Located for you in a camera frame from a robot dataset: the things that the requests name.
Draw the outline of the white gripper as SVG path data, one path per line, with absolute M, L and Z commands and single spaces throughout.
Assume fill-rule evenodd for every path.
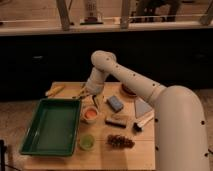
M 93 67 L 85 84 L 86 90 L 93 95 L 92 100 L 97 109 L 99 109 L 101 106 L 100 99 L 97 94 L 100 94 L 103 91 L 107 77 L 108 73 Z

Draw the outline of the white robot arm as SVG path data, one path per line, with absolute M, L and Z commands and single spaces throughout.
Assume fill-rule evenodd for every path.
M 112 75 L 154 109 L 156 171 L 210 171 L 204 109 L 192 90 L 166 87 L 118 64 L 111 52 L 97 50 L 91 62 L 89 93 L 102 92 Z

